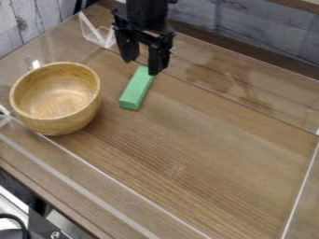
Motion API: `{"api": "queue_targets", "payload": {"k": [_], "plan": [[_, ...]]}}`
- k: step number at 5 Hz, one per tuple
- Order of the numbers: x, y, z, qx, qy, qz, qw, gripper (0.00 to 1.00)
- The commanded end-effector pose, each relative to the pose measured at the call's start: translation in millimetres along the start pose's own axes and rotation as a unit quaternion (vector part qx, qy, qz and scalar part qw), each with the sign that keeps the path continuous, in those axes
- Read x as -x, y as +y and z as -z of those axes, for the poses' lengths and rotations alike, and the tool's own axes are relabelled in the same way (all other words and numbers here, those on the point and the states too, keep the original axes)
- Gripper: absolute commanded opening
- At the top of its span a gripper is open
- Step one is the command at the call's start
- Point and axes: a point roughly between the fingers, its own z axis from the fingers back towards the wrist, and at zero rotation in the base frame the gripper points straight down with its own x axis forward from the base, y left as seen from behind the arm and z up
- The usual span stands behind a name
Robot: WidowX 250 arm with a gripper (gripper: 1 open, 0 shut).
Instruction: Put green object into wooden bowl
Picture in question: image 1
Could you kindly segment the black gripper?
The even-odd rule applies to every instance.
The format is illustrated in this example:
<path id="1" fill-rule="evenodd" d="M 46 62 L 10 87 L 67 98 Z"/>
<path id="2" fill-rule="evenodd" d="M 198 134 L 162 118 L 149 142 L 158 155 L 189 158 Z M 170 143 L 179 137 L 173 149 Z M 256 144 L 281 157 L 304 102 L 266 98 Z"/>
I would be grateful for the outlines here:
<path id="1" fill-rule="evenodd" d="M 149 47 L 149 74 L 169 67 L 175 30 L 170 26 L 169 7 L 178 0 L 125 0 L 111 10 L 122 59 L 130 63 L 141 55 L 141 43 Z"/>

